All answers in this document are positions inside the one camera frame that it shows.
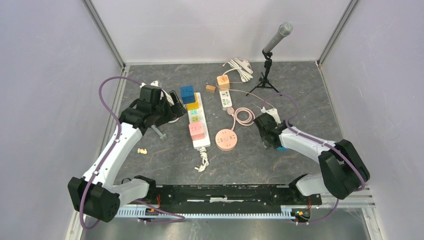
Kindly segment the small blue plug adapter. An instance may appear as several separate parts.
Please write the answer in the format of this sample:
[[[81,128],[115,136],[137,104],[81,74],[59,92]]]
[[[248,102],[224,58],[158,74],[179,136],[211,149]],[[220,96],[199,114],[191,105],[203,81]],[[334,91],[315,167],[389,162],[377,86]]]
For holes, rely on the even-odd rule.
[[[277,151],[286,151],[287,148],[281,146],[281,147],[276,148],[276,150]]]

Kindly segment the white long power strip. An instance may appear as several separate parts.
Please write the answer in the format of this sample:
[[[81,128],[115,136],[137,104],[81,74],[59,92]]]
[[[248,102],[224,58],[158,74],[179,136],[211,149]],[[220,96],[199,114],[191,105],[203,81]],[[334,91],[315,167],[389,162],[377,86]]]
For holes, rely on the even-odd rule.
[[[188,129],[192,140],[193,148],[207,148],[211,145],[210,134],[207,127],[207,121],[201,94],[195,92],[195,102],[187,104]]]

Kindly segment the pink plug adapter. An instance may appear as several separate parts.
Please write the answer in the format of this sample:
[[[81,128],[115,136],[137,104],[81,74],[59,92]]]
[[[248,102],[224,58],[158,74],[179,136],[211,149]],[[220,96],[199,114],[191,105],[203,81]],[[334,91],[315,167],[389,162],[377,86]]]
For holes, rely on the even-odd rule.
[[[192,141],[202,140],[206,137],[205,129],[200,121],[190,123],[188,129]]]

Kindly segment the pink round socket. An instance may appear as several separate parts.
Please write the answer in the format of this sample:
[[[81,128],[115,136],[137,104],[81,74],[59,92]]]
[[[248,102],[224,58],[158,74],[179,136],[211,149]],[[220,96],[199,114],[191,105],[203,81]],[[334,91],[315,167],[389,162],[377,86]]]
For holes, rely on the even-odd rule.
[[[238,137],[236,133],[231,129],[221,129],[215,135],[216,146],[222,151],[231,151],[233,150],[238,142]]]

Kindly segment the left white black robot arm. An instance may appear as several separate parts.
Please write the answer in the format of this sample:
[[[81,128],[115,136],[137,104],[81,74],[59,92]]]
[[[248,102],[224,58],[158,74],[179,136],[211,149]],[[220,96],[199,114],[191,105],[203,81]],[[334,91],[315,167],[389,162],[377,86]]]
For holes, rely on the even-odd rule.
[[[149,128],[167,124],[187,113],[176,92],[172,90],[169,95],[173,104],[160,87],[141,87],[139,98],[117,118],[116,129],[95,163],[82,177],[71,178],[68,191],[81,217],[90,216],[108,223],[126,204],[139,199],[151,204],[156,200],[157,190],[151,186],[154,180],[135,177],[120,185],[114,182],[130,151]]]

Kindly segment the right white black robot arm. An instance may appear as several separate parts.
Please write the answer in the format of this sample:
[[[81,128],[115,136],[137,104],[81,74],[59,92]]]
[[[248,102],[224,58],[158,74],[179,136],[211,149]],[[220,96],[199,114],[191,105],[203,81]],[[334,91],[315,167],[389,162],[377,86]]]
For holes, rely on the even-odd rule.
[[[263,113],[254,119],[266,148],[293,150],[317,162],[320,173],[304,174],[290,184],[289,199],[302,204],[314,194],[331,194],[344,200],[361,191],[370,180],[370,173],[354,145],[342,139],[338,142],[315,137],[294,127],[288,121],[277,121]]]

